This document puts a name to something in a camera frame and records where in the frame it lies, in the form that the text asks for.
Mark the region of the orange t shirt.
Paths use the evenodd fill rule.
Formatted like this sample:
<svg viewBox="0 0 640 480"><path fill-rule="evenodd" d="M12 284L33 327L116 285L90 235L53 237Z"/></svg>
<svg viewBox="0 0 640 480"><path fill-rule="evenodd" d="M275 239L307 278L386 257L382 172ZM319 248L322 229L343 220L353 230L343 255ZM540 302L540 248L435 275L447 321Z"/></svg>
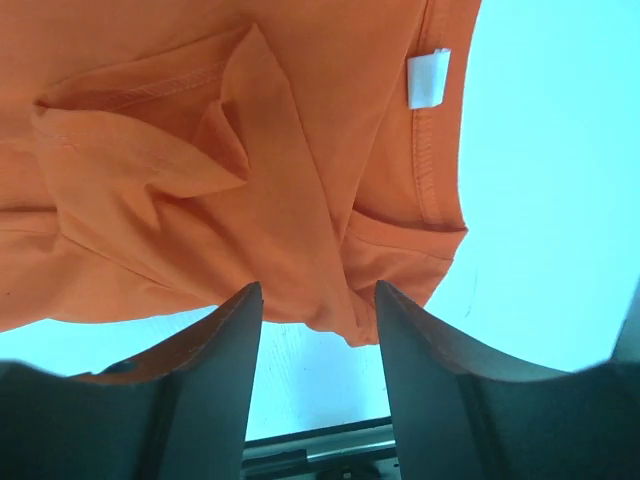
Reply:
<svg viewBox="0 0 640 480"><path fill-rule="evenodd" d="M219 305L377 342L467 229L476 1L5 1L1 327Z"/></svg>

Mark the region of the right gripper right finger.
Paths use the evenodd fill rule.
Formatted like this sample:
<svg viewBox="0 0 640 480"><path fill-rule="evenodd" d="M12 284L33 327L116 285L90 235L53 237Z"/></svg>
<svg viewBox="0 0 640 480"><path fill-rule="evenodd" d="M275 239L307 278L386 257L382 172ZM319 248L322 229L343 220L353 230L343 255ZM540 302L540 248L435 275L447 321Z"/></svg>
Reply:
<svg viewBox="0 0 640 480"><path fill-rule="evenodd" d="M375 291L405 479L635 479L639 306L611 356L569 373L492 348L388 282Z"/></svg>

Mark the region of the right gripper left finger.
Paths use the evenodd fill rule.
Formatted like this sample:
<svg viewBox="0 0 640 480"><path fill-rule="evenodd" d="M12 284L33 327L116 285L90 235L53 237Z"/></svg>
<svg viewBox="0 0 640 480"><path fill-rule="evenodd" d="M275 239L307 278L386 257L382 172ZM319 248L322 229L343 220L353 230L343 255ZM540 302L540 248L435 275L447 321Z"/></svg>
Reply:
<svg viewBox="0 0 640 480"><path fill-rule="evenodd" d="M5 479L236 479L263 299L251 283L98 374L1 365Z"/></svg>

